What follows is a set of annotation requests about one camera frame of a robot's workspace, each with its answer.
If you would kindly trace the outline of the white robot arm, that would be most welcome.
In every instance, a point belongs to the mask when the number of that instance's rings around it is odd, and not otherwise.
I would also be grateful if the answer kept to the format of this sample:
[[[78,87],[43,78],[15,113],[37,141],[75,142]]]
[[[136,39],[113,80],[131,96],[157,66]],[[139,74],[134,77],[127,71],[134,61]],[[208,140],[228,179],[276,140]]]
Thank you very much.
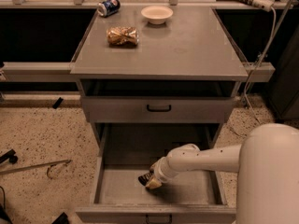
[[[253,129],[241,145],[174,148],[149,168],[145,187],[157,189],[195,170],[237,174],[232,224],[299,224],[298,129],[269,123]]]

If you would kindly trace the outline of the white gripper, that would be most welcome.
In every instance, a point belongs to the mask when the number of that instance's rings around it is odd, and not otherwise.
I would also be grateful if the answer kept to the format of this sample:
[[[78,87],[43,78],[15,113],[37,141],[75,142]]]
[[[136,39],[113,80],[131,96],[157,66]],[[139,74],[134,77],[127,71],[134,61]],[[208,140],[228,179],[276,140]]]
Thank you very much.
[[[177,172],[170,168],[166,157],[161,157],[149,168],[154,173],[146,183],[147,189],[157,189],[162,183],[167,183],[177,175]]]

